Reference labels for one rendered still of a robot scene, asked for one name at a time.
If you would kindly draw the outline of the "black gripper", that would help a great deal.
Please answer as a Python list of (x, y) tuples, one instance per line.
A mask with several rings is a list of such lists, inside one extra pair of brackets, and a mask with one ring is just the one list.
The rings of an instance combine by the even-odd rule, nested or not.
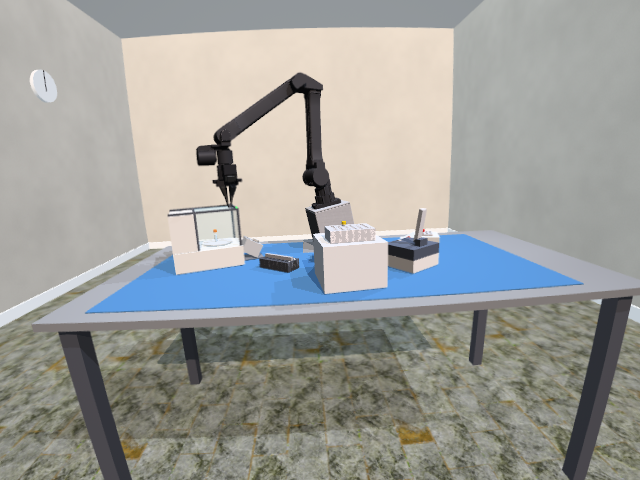
[[(241, 180), (238, 180), (238, 179), (241, 179)], [(231, 187), (229, 187), (229, 196), (230, 196), (230, 204), (232, 206), (233, 196), (234, 196), (234, 193), (236, 191), (236, 185), (239, 185), (239, 182), (242, 182), (242, 178), (238, 178), (238, 179), (236, 179), (236, 181), (234, 181), (234, 182), (238, 182), (238, 183), (231, 183), (231, 182), (227, 183), (227, 182), (225, 182), (225, 179), (224, 180), (212, 180), (214, 182), (214, 184), (216, 184), (216, 187), (222, 188), (220, 190), (224, 191), (224, 193), (222, 191), (221, 192), (222, 192), (224, 197), (226, 196), (225, 200), (226, 200), (227, 206), (228, 206), (228, 194), (227, 194), (227, 187), (225, 187), (225, 186), (231, 186)], [(231, 200), (231, 190), (230, 189), (232, 189), (232, 200)]]

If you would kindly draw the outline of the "white block with round holes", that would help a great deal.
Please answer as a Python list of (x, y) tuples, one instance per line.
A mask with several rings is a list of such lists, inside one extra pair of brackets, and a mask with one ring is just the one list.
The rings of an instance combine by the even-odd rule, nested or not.
[[(400, 239), (402, 238), (406, 238), (406, 237), (411, 237), (414, 238), (414, 234), (415, 232), (412, 232), (404, 237), (400, 237)], [(425, 231), (424, 234), (422, 234), (422, 237), (428, 238), (428, 241), (433, 241), (433, 242), (439, 242), (440, 243), (440, 237), (437, 234), (437, 232), (433, 232), (432, 231)]]

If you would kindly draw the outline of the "blue bench mat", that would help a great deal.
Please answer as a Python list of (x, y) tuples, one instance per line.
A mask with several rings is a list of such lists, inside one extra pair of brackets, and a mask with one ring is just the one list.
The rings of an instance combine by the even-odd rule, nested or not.
[(582, 282), (465, 234), (439, 235), (439, 263), (409, 273), (388, 266), (388, 287), (325, 294), (314, 252), (303, 242), (262, 244), (265, 253), (299, 258), (287, 273), (244, 265), (176, 275), (173, 255), (85, 313), (280, 306), (534, 289)]

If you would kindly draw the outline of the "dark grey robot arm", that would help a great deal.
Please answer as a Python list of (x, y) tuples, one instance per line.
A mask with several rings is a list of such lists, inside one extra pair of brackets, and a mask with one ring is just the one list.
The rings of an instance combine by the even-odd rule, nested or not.
[[(308, 92), (305, 92), (306, 90), (308, 90)], [(224, 180), (225, 178), (225, 182), (236, 181), (237, 170), (235, 170), (236, 164), (233, 164), (233, 152), (229, 148), (220, 147), (223, 147), (223, 145), (231, 146), (231, 141), (234, 138), (293, 94), (304, 93), (307, 160), (306, 171), (304, 171), (302, 176), (303, 182), (306, 183), (305, 185), (317, 188), (317, 190), (315, 188), (316, 203), (312, 203), (312, 208), (315, 210), (341, 203), (341, 199), (335, 198), (334, 192), (331, 190), (329, 173), (325, 169), (325, 162), (318, 162), (323, 161), (320, 115), (322, 90), (323, 84), (302, 72), (298, 72), (291, 77), (290, 80), (288, 79), (237, 117), (219, 128), (213, 136), (216, 144), (198, 146), (198, 149), (196, 148), (197, 161), (199, 160), (198, 166), (212, 166), (215, 165), (215, 161), (218, 162), (218, 164), (225, 164), (217, 166), (218, 179)], [(223, 166), (224, 174), (222, 174)]]

